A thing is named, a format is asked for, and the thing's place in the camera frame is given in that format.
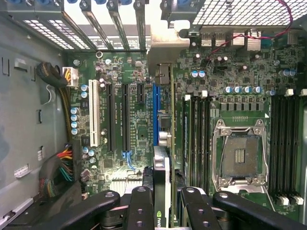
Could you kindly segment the silver chipset heatsink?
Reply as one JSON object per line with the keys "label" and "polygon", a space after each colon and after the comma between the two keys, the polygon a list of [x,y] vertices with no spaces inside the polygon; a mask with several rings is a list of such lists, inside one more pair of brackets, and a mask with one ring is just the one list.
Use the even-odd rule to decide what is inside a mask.
{"label": "silver chipset heatsink", "polygon": [[142,185],[142,179],[125,178],[119,180],[113,180],[110,183],[110,190],[118,192],[119,194],[125,193],[127,188],[134,188]]}

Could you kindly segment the metal socket cover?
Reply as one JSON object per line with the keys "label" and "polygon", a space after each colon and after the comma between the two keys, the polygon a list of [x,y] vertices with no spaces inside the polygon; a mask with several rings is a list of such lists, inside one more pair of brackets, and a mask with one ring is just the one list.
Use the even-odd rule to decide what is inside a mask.
{"label": "metal socket cover", "polygon": [[218,184],[218,182],[216,182],[216,184],[214,185],[215,190],[217,192],[220,191],[228,191],[234,194],[239,194],[240,192],[246,192],[246,193],[262,193],[262,194],[266,194],[269,203],[272,207],[273,211],[275,210],[274,204],[272,202],[272,199],[270,198],[270,195],[267,191],[266,188],[266,180],[265,179],[258,179],[258,178],[254,178],[251,181],[249,180],[234,180],[234,179],[222,179],[220,181],[220,184]]}

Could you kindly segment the black RAM slot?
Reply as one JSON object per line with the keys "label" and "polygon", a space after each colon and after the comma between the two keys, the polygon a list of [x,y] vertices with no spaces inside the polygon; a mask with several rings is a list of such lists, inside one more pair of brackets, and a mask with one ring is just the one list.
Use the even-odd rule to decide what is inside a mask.
{"label": "black RAM slot", "polygon": [[281,199],[281,204],[286,204],[286,199],[284,198],[284,184],[283,184],[283,160],[284,160],[284,112],[285,112],[285,105],[284,105],[284,97],[279,97],[279,121],[278,121],[278,140],[279,140],[279,162],[278,162],[278,196]]}
{"label": "black RAM slot", "polygon": [[192,96],[191,101],[191,185],[195,186],[195,183],[197,182],[197,179],[195,178],[195,114],[196,114],[196,103],[197,100],[195,96]]}
{"label": "black RAM slot", "polygon": [[291,99],[292,96],[294,95],[293,89],[288,89],[286,91],[286,98],[287,98],[287,113],[286,113],[286,174],[285,174],[285,190],[286,190],[286,197],[289,199],[289,204],[291,204],[291,198],[290,198],[290,193],[291,193],[291,125],[292,125],[292,115],[291,115]]}
{"label": "black RAM slot", "polygon": [[304,199],[300,189],[301,183],[301,155],[302,155],[302,134],[303,134],[303,97],[295,98],[295,113],[294,113],[294,201],[296,205],[303,205]]}
{"label": "black RAM slot", "polygon": [[205,99],[204,103],[204,146],[205,146],[205,175],[204,175],[204,187],[206,193],[209,193],[210,188],[210,142],[211,142],[211,116],[210,116],[210,109],[211,109],[211,97],[208,96]]}
{"label": "black RAM slot", "polygon": [[276,122],[278,121],[278,96],[272,96],[271,104],[271,142],[270,142],[270,182],[269,194],[276,204]]}
{"label": "black RAM slot", "polygon": [[201,91],[198,99],[198,154],[199,154],[199,182],[198,185],[205,192],[207,191],[207,150],[206,150],[206,98],[208,93],[206,90]]}

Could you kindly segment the CPU socket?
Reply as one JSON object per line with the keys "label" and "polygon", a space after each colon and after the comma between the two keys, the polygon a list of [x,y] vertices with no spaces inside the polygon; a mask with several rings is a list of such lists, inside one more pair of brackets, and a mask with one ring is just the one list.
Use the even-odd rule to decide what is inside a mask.
{"label": "CPU socket", "polygon": [[268,181],[267,130],[258,119],[252,125],[228,125],[218,119],[211,142],[212,182],[222,179]]}

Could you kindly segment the long black expansion slot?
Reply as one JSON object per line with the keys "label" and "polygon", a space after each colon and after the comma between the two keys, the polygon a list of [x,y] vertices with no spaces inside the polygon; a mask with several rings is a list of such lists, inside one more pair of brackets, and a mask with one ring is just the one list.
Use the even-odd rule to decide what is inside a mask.
{"label": "long black expansion slot", "polygon": [[115,90],[111,83],[106,85],[107,140],[108,151],[115,151]]}
{"label": "long black expansion slot", "polygon": [[122,137],[123,152],[131,150],[130,143],[130,87],[122,84]]}

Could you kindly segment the green motherboard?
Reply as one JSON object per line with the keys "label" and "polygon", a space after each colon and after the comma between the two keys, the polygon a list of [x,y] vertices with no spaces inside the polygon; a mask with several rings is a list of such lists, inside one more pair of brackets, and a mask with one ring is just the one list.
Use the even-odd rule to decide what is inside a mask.
{"label": "green motherboard", "polygon": [[[81,181],[82,196],[87,198],[110,189],[113,180],[133,178],[143,180],[145,167],[153,167],[153,78],[147,69],[142,53],[96,53],[77,54],[70,59],[80,76],[79,86],[71,90],[71,132],[78,161],[76,176]],[[272,96],[284,97],[284,160],[283,184],[286,204],[278,196],[279,138],[276,122],[276,204],[275,210],[292,219],[298,219],[301,206],[294,201],[294,113],[295,98],[303,97],[307,102],[307,38],[294,31],[273,40],[261,41],[260,51],[244,48],[221,48],[211,55],[209,48],[194,43],[182,50],[173,67],[175,83],[175,148],[176,166],[184,177],[184,109],[185,94],[194,95],[195,116],[195,178],[199,182],[198,154],[198,99],[202,90],[211,97],[211,142],[213,129],[218,119],[226,124],[252,125],[262,119],[267,130],[267,161],[269,193],[270,142]],[[89,80],[99,81],[100,145],[90,146]],[[115,90],[115,151],[108,151],[106,85],[113,84]],[[137,84],[145,86],[144,103],[137,102]],[[122,84],[130,87],[130,143],[131,150],[123,152],[122,137]],[[286,197],[286,91],[293,89],[291,99],[291,204]],[[210,142],[210,188],[208,195],[216,192],[212,182]],[[272,208],[266,194],[239,193],[242,197],[264,207]]]}

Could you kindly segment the blue expansion slot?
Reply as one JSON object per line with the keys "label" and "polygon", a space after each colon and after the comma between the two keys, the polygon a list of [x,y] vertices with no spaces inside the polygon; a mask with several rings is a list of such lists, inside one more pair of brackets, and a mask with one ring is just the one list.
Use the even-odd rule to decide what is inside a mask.
{"label": "blue expansion slot", "polygon": [[160,87],[155,83],[153,84],[153,145],[158,145],[159,138],[159,122],[158,111],[160,110]]}

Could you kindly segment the white expansion slot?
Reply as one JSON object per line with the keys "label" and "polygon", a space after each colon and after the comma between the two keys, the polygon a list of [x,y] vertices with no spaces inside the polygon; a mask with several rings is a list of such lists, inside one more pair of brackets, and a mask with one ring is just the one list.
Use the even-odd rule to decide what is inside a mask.
{"label": "white expansion slot", "polygon": [[99,81],[89,80],[90,146],[100,145]]}

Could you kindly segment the short black expansion slot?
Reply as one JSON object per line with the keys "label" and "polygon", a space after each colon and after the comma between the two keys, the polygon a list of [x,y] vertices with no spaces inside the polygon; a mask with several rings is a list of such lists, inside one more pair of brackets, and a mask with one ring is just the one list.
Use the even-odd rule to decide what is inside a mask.
{"label": "short black expansion slot", "polygon": [[143,83],[137,84],[137,102],[143,104],[145,100],[145,86]]}

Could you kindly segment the open grey PC case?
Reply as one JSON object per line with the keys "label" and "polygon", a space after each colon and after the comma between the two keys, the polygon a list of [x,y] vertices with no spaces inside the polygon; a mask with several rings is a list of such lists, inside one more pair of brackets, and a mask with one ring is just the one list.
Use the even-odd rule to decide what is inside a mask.
{"label": "open grey PC case", "polygon": [[[0,0],[0,230],[55,230],[57,214],[94,196],[83,198],[75,173],[70,98],[77,87],[68,87],[62,74],[63,67],[75,68],[71,57],[142,53],[148,69],[151,24],[156,21],[167,22],[189,41],[182,50],[194,43],[202,47],[201,34],[212,33],[212,47],[204,47],[211,55],[234,48],[234,31],[245,31],[244,49],[248,38],[256,39],[248,36],[250,29],[261,31],[261,41],[291,31],[307,38],[307,0],[145,0],[146,50],[141,51],[135,0],[118,0],[130,46],[125,51],[108,0],[91,0],[92,12],[114,47],[108,50],[83,15],[80,1]],[[214,46],[216,32],[225,33],[222,46]],[[288,230],[307,230],[307,102],[301,170],[304,204],[298,219],[283,215]],[[180,220],[183,185],[176,178],[175,187],[176,216],[169,230],[191,230]]]}

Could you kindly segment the white power connector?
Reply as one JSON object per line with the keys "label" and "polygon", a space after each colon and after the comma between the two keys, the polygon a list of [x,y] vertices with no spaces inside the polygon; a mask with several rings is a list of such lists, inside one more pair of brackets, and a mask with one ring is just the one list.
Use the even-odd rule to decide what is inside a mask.
{"label": "white power connector", "polygon": [[79,72],[73,67],[63,67],[62,68],[63,77],[67,80],[68,87],[78,87],[79,86]]}

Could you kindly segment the silver rear port housing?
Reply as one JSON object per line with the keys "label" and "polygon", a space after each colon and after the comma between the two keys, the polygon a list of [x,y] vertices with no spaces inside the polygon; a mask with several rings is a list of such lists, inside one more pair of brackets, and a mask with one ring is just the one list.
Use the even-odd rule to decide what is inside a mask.
{"label": "silver rear port housing", "polygon": [[202,33],[201,34],[201,46],[202,47],[212,47],[212,33]]}
{"label": "silver rear port housing", "polygon": [[214,46],[222,46],[223,43],[226,41],[225,33],[222,32],[216,32],[213,36]]}
{"label": "silver rear port housing", "polygon": [[245,46],[245,37],[241,36],[245,35],[245,31],[234,31],[233,37],[235,37],[232,40],[232,46],[234,48],[240,48]]}
{"label": "silver rear port housing", "polygon": [[259,31],[258,29],[250,29],[248,31],[248,36],[256,37],[256,39],[247,39],[247,51],[260,51],[261,40],[258,39],[258,37],[261,37],[261,31]]}

